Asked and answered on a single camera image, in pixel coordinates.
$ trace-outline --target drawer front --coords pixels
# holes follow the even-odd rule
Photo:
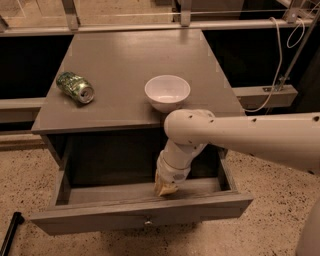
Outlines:
[[[213,198],[161,201],[134,205],[63,209],[34,214],[31,220],[49,235],[185,224],[214,219],[237,218],[248,207],[250,194]]]

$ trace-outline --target drawer handle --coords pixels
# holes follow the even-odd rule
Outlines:
[[[147,217],[147,221],[144,223],[146,227],[150,227],[153,225],[153,222],[151,221],[150,217]]]

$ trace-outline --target cabinet top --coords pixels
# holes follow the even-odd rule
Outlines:
[[[35,134],[161,126],[165,115],[149,104],[144,86],[159,75],[185,79],[191,93],[183,108],[216,116],[244,115],[201,30],[88,33],[74,36],[57,73],[88,80],[94,100],[80,106],[55,80],[32,127]]]

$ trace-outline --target white bowl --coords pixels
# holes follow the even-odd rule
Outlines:
[[[190,85],[178,76],[163,75],[149,80],[144,90],[155,109],[170,113],[182,106],[190,94]]]

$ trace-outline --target gray cabinet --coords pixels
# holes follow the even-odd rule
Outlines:
[[[252,201],[237,191],[225,151],[208,146],[177,193],[155,196],[166,143],[144,85],[162,74],[187,80],[184,108],[244,115],[200,30],[75,35],[61,71],[86,77],[93,102],[79,106],[53,84],[32,128],[59,165],[52,201],[32,221],[50,235],[239,217]]]

